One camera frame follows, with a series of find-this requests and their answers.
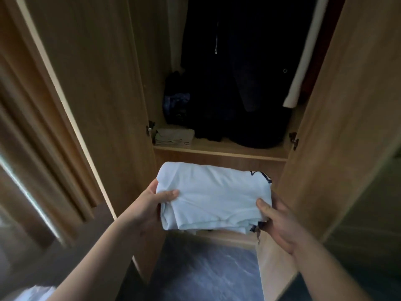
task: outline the closet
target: closet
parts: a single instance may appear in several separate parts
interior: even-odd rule
[[[401,145],[401,0],[329,0],[303,83],[310,97],[293,109],[283,142],[266,149],[204,138],[188,148],[153,145],[154,131],[166,127],[165,78],[183,71],[188,0],[6,3],[52,80],[57,106],[114,217],[163,162],[192,162],[267,173],[304,226],[325,241]],[[155,227],[138,242],[133,259],[145,280],[165,234]],[[256,248],[266,301],[276,300],[297,274],[266,233],[259,243],[228,232],[198,237]]]

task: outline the curtain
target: curtain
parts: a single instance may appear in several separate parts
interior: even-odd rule
[[[29,32],[13,18],[0,0],[0,245],[23,262],[54,237],[72,245],[103,197]]]

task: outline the hand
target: hand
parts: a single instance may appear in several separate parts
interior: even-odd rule
[[[178,190],[156,193],[157,179],[117,218],[116,221],[128,226],[137,226],[141,232],[160,220],[160,204],[177,198]]]
[[[270,220],[261,228],[286,252],[293,255],[295,249],[312,238],[310,233],[298,223],[289,207],[272,191],[272,204],[262,199],[256,201],[259,210]]]

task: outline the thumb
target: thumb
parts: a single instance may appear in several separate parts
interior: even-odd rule
[[[275,220],[275,219],[277,219],[277,217],[280,216],[280,213],[276,209],[271,207],[268,203],[266,203],[264,200],[262,200],[260,198],[257,199],[256,206],[259,208],[259,210],[260,210],[260,212],[262,212],[262,214],[271,218],[272,220]]]
[[[172,191],[162,191],[153,195],[153,199],[157,203],[170,202],[173,199],[176,199],[178,194],[180,194],[180,192],[177,189]]]

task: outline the wardrobe door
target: wardrobe door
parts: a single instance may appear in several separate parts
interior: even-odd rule
[[[275,189],[324,241],[401,144],[401,0],[346,0]],[[265,300],[297,270],[267,234],[257,247]]]
[[[116,218],[157,175],[127,0],[16,2]],[[145,280],[164,235],[137,243]]]

